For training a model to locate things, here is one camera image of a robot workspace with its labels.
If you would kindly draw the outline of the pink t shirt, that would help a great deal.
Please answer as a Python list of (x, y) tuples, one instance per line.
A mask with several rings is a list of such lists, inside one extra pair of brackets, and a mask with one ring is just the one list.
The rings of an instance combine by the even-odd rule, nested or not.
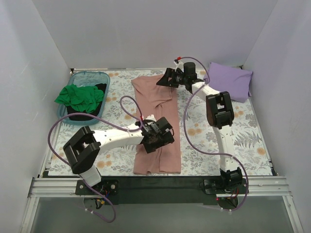
[(177, 106), (177, 92), (172, 87), (157, 85), (157, 76), (140, 76), (131, 81), (138, 115), (154, 116), (143, 133), (146, 137), (137, 146), (134, 173), (180, 173), (181, 146)]

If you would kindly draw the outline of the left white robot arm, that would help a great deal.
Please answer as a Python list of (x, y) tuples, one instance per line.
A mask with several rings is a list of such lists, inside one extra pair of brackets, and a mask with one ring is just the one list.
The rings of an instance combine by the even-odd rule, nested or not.
[(100, 172), (94, 165), (99, 153), (128, 145), (143, 145), (147, 153), (174, 142), (174, 130), (165, 117), (156, 120), (154, 115), (136, 121), (121, 129), (91, 130), (81, 127), (63, 146), (73, 174), (86, 181), (92, 194), (103, 190)]

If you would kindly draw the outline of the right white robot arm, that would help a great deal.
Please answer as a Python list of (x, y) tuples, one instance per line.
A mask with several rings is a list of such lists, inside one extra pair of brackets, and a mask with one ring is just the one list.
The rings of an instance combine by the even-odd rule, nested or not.
[(216, 135), (220, 156), (220, 176), (216, 182), (205, 182), (209, 189), (233, 192), (242, 184), (242, 171), (234, 156), (232, 124), (234, 111), (228, 92), (221, 92), (209, 86), (209, 79), (197, 78), (194, 62), (183, 63), (180, 58), (174, 61), (175, 68), (167, 68), (162, 78), (156, 83), (159, 86), (178, 88), (183, 85), (192, 97), (197, 96), (206, 103), (206, 115), (209, 125)]

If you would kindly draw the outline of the folded purple t shirt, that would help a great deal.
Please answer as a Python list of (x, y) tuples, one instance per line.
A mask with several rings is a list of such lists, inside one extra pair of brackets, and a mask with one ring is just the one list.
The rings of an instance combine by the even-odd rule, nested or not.
[(249, 97), (252, 71), (211, 62), (208, 69), (209, 86), (219, 92), (227, 91), (232, 100), (244, 103)]

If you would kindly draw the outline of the floral table mat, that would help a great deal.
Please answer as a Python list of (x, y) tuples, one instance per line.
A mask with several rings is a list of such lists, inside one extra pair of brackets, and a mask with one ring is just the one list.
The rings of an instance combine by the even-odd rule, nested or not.
[[(136, 106), (132, 102), (135, 92), (131, 80), (139, 76), (154, 76), (163, 73), (154, 70), (108, 70), (110, 85), (103, 111), (103, 118), (119, 126), (134, 123)], [(178, 113), (180, 120), (181, 175), (219, 175), (218, 145), (213, 129), (209, 126), (205, 103), (191, 97), (179, 87)], [(264, 140), (256, 115), (249, 100), (233, 102), (234, 122), (232, 138), (234, 155), (242, 162), (249, 176), (272, 174), (270, 157), (265, 150)], [(63, 145), (75, 134), (78, 126), (62, 123), (54, 145), (57, 155), (50, 158), (46, 172), (49, 176), (71, 176), (72, 172), (63, 160)], [(135, 146), (126, 146), (106, 151), (97, 156), (95, 164), (103, 176), (132, 176), (134, 174)]]

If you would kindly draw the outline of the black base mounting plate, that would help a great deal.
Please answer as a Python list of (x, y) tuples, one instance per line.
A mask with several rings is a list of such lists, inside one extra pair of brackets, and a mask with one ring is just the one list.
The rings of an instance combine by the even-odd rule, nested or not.
[(93, 186), (115, 204), (202, 203), (224, 194), (219, 176), (105, 176)]

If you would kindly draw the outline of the green t shirt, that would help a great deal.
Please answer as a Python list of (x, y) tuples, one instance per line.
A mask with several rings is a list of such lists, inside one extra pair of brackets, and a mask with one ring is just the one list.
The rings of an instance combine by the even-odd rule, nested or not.
[(77, 112), (92, 113), (104, 99), (104, 92), (97, 86), (81, 86), (75, 84), (65, 86), (54, 102), (71, 107)]

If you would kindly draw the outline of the teal plastic basket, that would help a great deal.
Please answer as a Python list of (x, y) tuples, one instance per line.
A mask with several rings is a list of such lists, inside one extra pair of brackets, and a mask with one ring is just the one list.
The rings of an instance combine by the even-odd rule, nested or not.
[[(75, 84), (78, 87), (81, 86), (97, 86), (98, 89), (104, 92), (104, 99), (99, 104), (97, 109), (91, 113), (91, 115), (101, 117), (104, 111), (104, 105), (108, 94), (110, 85), (110, 77), (104, 72), (92, 72), (92, 71), (80, 71), (73, 74), (68, 82), (68, 85)], [(64, 124), (76, 125), (76, 126), (90, 126), (98, 123), (97, 119), (87, 116), (71, 116), (63, 119)]]

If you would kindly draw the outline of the aluminium frame rail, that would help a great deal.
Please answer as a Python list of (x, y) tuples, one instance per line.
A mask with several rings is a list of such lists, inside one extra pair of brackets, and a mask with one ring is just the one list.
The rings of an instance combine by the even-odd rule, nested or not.
[[(286, 178), (283, 176), (251, 176), (243, 178), (242, 184), (236, 190), (242, 198), (239, 207), (245, 204), (249, 197), (282, 197), (294, 232), (303, 232), (297, 211), (294, 206), (292, 194), (289, 190)], [(46, 177), (34, 178), (31, 182), (28, 197), (34, 200), (28, 204), (29, 208), (35, 208), (39, 198), (77, 197), (94, 199), (101, 198), (103, 194), (87, 185), (80, 179), (74, 177)], [(224, 199), (225, 193), (217, 195), (216, 198)]]

